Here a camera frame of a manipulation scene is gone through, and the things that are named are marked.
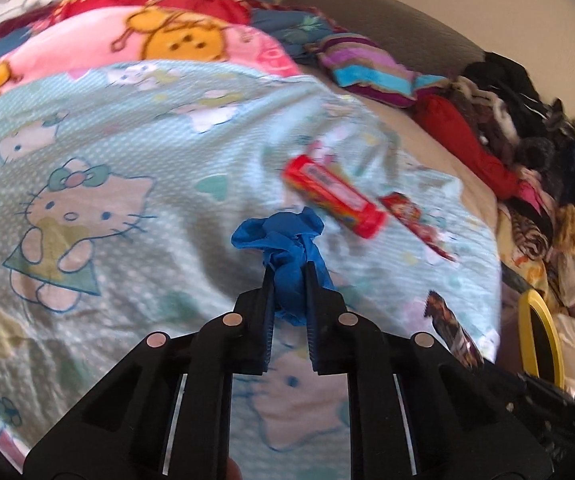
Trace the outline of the left hand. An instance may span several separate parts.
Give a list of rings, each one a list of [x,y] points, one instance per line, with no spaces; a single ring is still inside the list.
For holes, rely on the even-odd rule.
[[[240,472],[240,467],[237,463],[229,458],[228,463],[226,463],[226,480],[242,480],[242,473]]]

